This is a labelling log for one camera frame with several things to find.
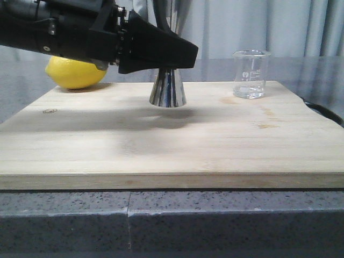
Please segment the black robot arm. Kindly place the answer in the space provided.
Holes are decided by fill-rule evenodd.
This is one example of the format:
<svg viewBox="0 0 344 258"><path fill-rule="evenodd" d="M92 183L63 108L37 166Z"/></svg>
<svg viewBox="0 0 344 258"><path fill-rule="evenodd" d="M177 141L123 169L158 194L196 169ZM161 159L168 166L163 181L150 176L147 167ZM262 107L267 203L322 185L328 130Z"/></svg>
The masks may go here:
<svg viewBox="0 0 344 258"><path fill-rule="evenodd" d="M115 1L1 1L1 44L121 74L192 68L198 48Z"/></svg>

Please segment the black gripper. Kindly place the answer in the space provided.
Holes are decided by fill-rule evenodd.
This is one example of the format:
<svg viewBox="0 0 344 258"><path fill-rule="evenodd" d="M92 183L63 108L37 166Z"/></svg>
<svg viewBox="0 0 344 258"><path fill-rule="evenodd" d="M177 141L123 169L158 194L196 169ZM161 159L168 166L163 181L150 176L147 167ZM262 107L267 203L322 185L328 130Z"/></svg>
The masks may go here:
<svg viewBox="0 0 344 258"><path fill-rule="evenodd" d="M118 65L129 74L146 69L184 69L195 64L198 47L166 32L115 1L35 1L35 51L84 62L100 68Z"/></svg>

